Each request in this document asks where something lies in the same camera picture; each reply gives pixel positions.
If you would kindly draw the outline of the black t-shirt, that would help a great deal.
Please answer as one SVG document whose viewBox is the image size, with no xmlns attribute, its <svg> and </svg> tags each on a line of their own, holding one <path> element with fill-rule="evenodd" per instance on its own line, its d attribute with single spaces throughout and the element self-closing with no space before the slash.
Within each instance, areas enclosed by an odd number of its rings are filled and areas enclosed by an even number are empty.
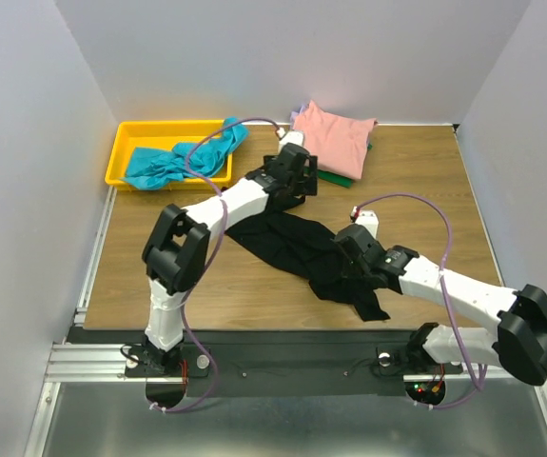
<svg viewBox="0 0 547 457">
<path fill-rule="evenodd" d="M 304 202 L 303 196 L 284 197 L 232 225 L 225 234 L 271 267 L 306 280 L 319 299 L 352 306 L 364 322 L 388 320 L 389 314 L 364 280 L 342 277 L 335 233 L 317 221 L 288 213 Z"/>
</svg>

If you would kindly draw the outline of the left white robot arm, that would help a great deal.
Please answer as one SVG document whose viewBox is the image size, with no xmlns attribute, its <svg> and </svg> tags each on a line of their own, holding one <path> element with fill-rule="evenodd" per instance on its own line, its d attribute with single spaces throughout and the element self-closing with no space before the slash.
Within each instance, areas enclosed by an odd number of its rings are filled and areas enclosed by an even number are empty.
<svg viewBox="0 0 547 457">
<path fill-rule="evenodd" d="M 179 367 L 183 307 L 205 273 L 209 248 L 244 219 L 292 197 L 315 195 L 317 164 L 315 155 L 288 143 L 229 189 L 196 205 L 162 210 L 142 254 L 150 305 L 143 343 L 132 357 L 137 364 L 164 376 Z"/>
</svg>

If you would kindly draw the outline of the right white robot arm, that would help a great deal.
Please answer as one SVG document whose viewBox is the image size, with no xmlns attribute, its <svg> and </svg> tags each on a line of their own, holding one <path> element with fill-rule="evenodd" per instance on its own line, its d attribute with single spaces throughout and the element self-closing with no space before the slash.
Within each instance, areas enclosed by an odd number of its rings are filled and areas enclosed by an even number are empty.
<svg viewBox="0 0 547 457">
<path fill-rule="evenodd" d="M 406 349 L 417 371 L 451 362 L 503 368 L 521 382 L 547 380 L 547 294 L 536 286 L 521 290 L 489 285 L 442 269 L 400 245 L 384 248 L 358 224 L 334 238 L 343 273 L 373 289 L 385 288 L 448 307 L 474 322 L 471 328 L 423 325 Z"/>
</svg>

